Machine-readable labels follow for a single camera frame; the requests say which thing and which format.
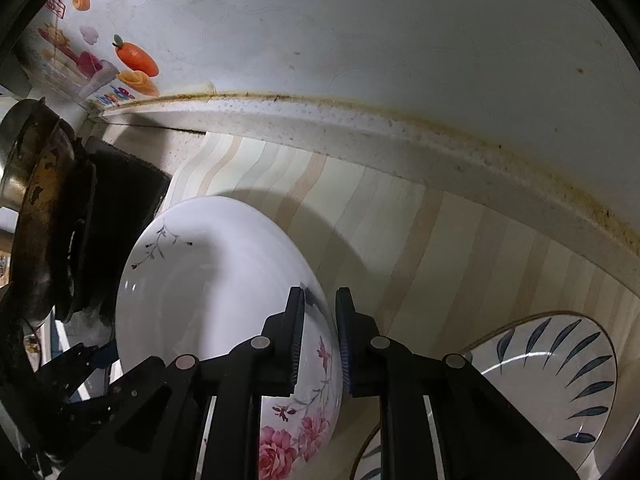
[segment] striped tile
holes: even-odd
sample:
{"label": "striped tile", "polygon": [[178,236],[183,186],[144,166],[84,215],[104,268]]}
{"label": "striped tile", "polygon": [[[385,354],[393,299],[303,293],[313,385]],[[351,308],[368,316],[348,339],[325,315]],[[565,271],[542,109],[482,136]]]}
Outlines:
{"label": "striped tile", "polygon": [[[198,194],[232,196],[275,220],[331,305],[349,286],[358,311],[413,352],[441,356],[529,314],[573,310],[603,325],[621,366],[640,358],[639,298],[545,235],[464,198],[225,134],[207,134],[163,207]],[[371,427],[377,416],[375,407],[352,415]],[[369,430],[338,422],[323,451],[332,467],[310,478],[347,478]]]}
{"label": "striped tile", "polygon": [[538,290],[538,281],[542,274],[542,267],[545,264],[549,243],[549,238],[536,232],[529,251],[527,265],[524,268],[518,286],[518,294],[511,308],[510,321],[522,319],[529,314],[531,303],[533,302],[536,290]]}
{"label": "striped tile", "polygon": [[508,219],[500,213],[488,208],[482,212],[462,282],[431,351],[433,355],[444,356],[472,342],[469,321],[477,317],[482,306],[507,224]]}
{"label": "striped tile", "polygon": [[289,189],[289,192],[282,199],[282,202],[276,211],[274,222],[276,222],[283,231],[289,229],[289,225],[298,211],[300,203],[316,184],[320,175],[322,175],[325,163],[326,155],[313,153],[309,158],[305,171],[300,175],[295,185]]}
{"label": "striped tile", "polygon": [[409,228],[402,252],[391,272],[391,278],[382,295],[382,302],[375,313],[381,333],[386,333],[391,327],[391,323],[414,281],[424,250],[429,243],[431,230],[438,217],[441,202],[441,191],[430,187],[424,190],[420,207]]}

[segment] rusty pan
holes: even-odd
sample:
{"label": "rusty pan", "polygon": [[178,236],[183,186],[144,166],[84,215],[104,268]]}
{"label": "rusty pan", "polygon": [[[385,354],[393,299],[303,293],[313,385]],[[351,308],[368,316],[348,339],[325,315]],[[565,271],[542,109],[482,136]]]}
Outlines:
{"label": "rusty pan", "polygon": [[55,305],[65,307],[72,291],[66,275],[68,237],[58,218],[65,181],[77,161],[74,133],[58,121],[47,137],[20,207],[9,270],[11,287],[2,304],[33,329]]}

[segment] pink rose pattern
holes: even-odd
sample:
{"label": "pink rose pattern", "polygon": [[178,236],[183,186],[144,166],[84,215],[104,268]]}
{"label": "pink rose pattern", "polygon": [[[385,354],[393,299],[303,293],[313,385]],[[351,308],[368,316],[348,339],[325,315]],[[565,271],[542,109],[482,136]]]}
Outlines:
{"label": "pink rose pattern", "polygon": [[289,421],[289,416],[303,412],[298,436],[292,438],[288,431],[276,431],[271,426],[264,426],[260,430],[259,480],[284,480],[289,476],[294,460],[301,458],[308,462],[322,446],[329,429],[329,421],[324,417],[324,410],[328,401],[327,365],[331,360],[331,354],[326,350],[322,338],[320,338],[317,352],[318,357],[322,359],[324,380],[321,388],[313,390],[312,399],[305,402],[293,397],[292,402],[287,406],[272,406],[273,411],[284,422]]}
{"label": "pink rose pattern", "polygon": [[306,416],[302,419],[302,431],[298,437],[298,445],[306,462],[320,449],[324,434],[328,429],[329,422],[320,412],[317,412],[312,418]]}
{"label": "pink rose pattern", "polygon": [[286,430],[275,431],[271,426],[260,430],[258,449],[258,478],[283,480],[291,472],[297,451],[291,447],[291,435]]}

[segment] floral bowl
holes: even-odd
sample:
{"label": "floral bowl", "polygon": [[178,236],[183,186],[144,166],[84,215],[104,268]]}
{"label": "floral bowl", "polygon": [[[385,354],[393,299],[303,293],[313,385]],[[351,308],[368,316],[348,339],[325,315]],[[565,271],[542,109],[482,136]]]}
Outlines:
{"label": "floral bowl", "polygon": [[289,289],[305,289],[294,394],[263,397],[260,480],[283,480],[334,430],[342,393],[337,332],[318,280],[298,248],[254,208],[217,196],[158,215],[129,255],[116,303],[124,372],[151,355],[227,354],[282,312]]}

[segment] white plate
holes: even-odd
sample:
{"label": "white plate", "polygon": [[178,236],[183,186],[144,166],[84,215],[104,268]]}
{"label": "white plate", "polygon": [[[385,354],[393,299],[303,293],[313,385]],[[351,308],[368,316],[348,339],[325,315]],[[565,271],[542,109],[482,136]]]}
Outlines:
{"label": "white plate", "polygon": [[[575,470],[582,465],[607,422],[618,376],[613,346],[597,323],[543,314],[507,327],[465,357]],[[380,478],[379,442],[377,431],[356,460],[354,480]]]}
{"label": "white plate", "polygon": [[242,202],[186,200],[142,233],[116,304],[118,352],[127,372],[151,355],[169,364],[185,353],[201,360],[227,354],[284,310],[292,286],[307,291],[298,384],[292,397],[262,403],[260,473],[278,480],[329,440],[342,393],[332,316],[289,237]]}

